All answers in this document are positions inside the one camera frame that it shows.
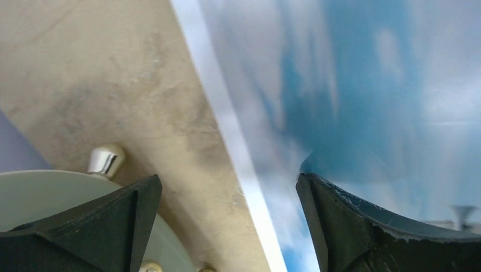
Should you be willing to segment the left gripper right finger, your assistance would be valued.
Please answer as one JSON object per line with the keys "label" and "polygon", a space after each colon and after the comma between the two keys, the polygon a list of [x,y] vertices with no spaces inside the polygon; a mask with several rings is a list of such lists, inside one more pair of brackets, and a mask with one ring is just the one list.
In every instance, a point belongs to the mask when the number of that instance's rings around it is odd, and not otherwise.
{"label": "left gripper right finger", "polygon": [[321,271],[479,271],[480,235],[406,218],[312,173],[298,177]]}

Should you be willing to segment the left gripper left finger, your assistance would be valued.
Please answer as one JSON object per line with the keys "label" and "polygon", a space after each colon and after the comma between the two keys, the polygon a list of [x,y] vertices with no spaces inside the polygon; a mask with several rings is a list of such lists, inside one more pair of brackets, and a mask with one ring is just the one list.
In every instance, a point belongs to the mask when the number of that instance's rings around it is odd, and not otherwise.
{"label": "left gripper left finger", "polygon": [[162,194],[158,176],[1,233],[2,271],[139,271]]}

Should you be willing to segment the building photo print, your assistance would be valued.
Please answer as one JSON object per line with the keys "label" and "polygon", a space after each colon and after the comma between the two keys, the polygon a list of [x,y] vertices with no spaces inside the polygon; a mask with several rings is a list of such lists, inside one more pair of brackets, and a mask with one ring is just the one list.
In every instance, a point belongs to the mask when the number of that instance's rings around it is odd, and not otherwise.
{"label": "building photo print", "polygon": [[315,174],[480,235],[479,1],[173,1],[271,271],[321,271]]}

